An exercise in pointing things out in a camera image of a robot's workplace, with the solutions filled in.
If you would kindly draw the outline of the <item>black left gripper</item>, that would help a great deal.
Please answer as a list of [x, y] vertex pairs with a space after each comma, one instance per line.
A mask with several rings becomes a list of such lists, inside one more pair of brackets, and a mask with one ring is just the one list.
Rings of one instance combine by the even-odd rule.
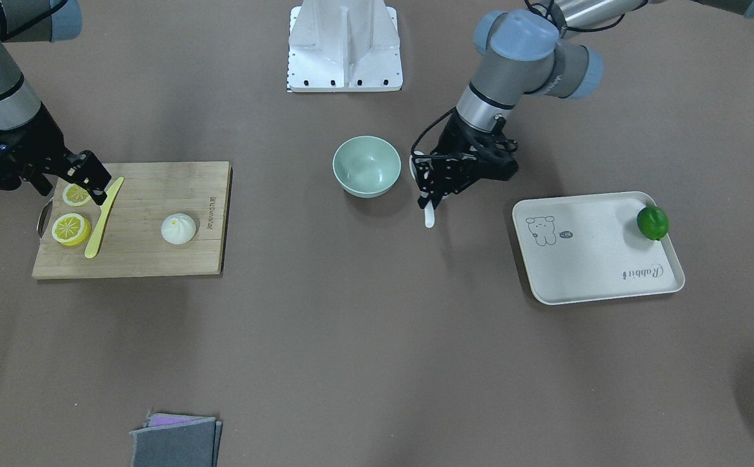
[[504, 135], [507, 118], [493, 116], [493, 129], [481, 131], [460, 118], [456, 109], [441, 116], [447, 123], [430, 154], [412, 155], [412, 175], [424, 209], [479, 180], [508, 181], [517, 171], [518, 144]]

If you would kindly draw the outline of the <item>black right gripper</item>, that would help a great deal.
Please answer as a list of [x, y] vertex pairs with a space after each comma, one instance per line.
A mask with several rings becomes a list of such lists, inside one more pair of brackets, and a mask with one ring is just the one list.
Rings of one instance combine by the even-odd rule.
[[39, 192], [50, 192], [47, 175], [85, 189], [96, 205], [107, 199], [111, 174], [90, 150], [70, 154], [64, 136], [44, 104], [27, 123], [0, 130], [0, 190], [16, 190], [28, 182]]

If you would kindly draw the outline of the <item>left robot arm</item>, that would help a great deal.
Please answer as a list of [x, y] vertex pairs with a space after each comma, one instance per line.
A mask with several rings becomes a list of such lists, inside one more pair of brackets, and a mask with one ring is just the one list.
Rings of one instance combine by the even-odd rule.
[[646, 8], [648, 1], [526, 1], [478, 21], [473, 45], [481, 62], [455, 106], [437, 118], [431, 150], [409, 150], [417, 204], [433, 216], [440, 204], [483, 180], [507, 182], [520, 169], [520, 146], [505, 126], [524, 97], [573, 100], [596, 91], [603, 57], [581, 43]]

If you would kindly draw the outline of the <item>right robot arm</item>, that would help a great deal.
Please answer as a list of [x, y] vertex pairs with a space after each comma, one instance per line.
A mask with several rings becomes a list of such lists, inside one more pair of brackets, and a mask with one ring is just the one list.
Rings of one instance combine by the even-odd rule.
[[54, 175], [104, 204], [110, 173], [92, 152], [66, 148], [53, 116], [6, 49], [8, 43], [71, 40], [81, 31], [77, 1], [0, 1], [0, 190], [27, 182], [48, 195], [48, 175]]

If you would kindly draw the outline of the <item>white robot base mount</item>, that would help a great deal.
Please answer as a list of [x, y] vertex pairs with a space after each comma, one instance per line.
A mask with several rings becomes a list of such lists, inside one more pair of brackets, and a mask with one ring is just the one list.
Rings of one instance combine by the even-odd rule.
[[383, 1], [304, 1], [289, 14], [286, 89], [364, 93], [402, 89], [400, 27]]

